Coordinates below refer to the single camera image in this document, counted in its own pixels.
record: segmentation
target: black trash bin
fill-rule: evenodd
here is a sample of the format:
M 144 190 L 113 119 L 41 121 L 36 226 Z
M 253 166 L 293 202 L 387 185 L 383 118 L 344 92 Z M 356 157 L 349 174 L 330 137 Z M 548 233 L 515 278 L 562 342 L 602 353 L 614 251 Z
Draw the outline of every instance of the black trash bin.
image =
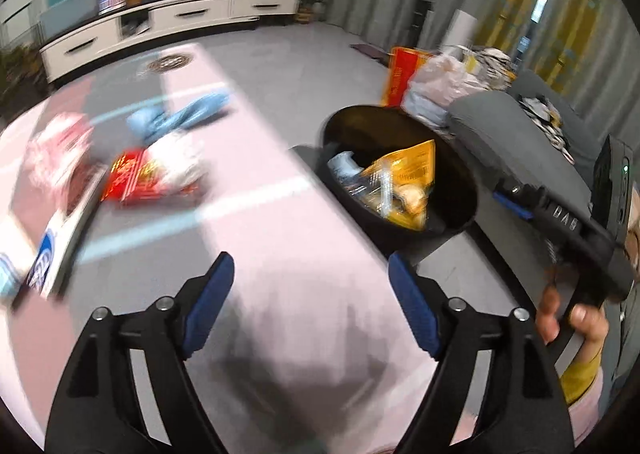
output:
M 329 118 L 321 139 L 316 174 L 385 257 L 400 250 L 417 264 L 473 222 L 478 189 L 471 169 L 442 137 L 403 111 L 343 108 Z M 367 209 L 347 193 L 327 165 L 335 155 L 350 150 L 356 163 L 367 167 L 385 154 L 427 140 L 435 140 L 436 170 L 424 230 L 400 227 Z

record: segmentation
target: human hand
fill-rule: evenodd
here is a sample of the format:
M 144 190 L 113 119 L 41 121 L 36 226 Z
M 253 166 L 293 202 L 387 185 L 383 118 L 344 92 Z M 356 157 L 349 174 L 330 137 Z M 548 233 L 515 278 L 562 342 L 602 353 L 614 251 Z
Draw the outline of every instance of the human hand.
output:
M 540 301 L 536 314 L 536 327 L 545 344 L 553 341 L 560 331 L 560 325 L 556 318 L 559 307 L 560 294 L 555 285 L 548 284 L 542 294 L 542 301 Z M 590 362 L 601 351 L 604 339 L 609 333 L 609 322 L 604 315 L 604 310 L 595 306 L 576 304 L 569 315 L 569 323 L 584 336 L 584 343 L 575 355 L 575 361 Z

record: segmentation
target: screw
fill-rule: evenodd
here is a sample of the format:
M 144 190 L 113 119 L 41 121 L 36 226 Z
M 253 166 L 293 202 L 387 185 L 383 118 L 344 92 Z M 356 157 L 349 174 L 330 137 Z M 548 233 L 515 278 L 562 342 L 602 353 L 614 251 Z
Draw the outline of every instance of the screw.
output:
M 449 307 L 453 311 L 462 311 L 466 308 L 466 302 L 460 299 L 460 297 L 454 297 L 449 299 Z
M 161 297 L 156 300 L 156 307 L 160 311 L 167 311 L 168 309 L 174 307 L 174 300 L 172 299 L 172 297 Z
M 100 306 L 99 308 L 94 309 L 94 312 L 91 313 L 91 317 L 94 320 L 102 320 L 109 314 L 109 309 L 104 306 Z
M 513 315 L 520 322 L 525 322 L 529 320 L 529 312 L 524 308 L 516 308 L 515 310 L 513 310 Z

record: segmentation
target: blue cloth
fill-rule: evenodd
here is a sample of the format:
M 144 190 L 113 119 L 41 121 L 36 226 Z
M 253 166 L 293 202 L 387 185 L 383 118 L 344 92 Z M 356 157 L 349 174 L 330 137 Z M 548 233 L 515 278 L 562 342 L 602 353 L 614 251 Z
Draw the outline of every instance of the blue cloth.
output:
M 177 113 L 167 115 L 161 106 L 137 110 L 127 118 L 132 132 L 149 146 L 175 129 L 191 129 L 220 111 L 229 101 L 226 91 L 210 93 L 194 100 Z

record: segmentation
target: cabinet drawer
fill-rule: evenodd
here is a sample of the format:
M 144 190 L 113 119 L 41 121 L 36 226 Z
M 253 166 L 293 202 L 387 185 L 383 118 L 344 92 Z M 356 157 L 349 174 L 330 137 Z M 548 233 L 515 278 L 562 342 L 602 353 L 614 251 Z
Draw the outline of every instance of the cabinet drawer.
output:
M 231 0 L 231 17 L 257 15 L 291 15 L 298 9 L 298 0 Z
M 120 41 L 118 20 L 105 20 L 79 31 L 42 52 L 49 81 L 110 52 Z
M 229 17 L 229 0 L 190 1 L 151 11 L 151 29 L 180 31 L 217 24 Z

